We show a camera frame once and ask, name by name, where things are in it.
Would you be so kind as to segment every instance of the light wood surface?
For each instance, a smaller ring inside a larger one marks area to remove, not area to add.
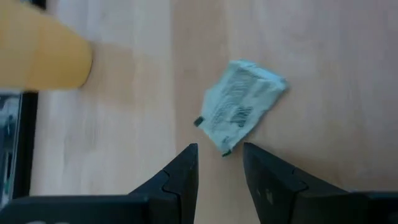
[[[228,60],[290,91],[247,140],[347,190],[398,190],[395,0],[59,0],[90,39],[79,90],[40,93],[32,195],[124,194],[199,143],[196,223],[259,223],[241,147],[192,125]]]

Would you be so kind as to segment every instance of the yellow object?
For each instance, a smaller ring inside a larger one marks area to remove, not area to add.
[[[49,90],[82,86],[92,63],[88,41],[16,0],[0,0],[0,87]]]

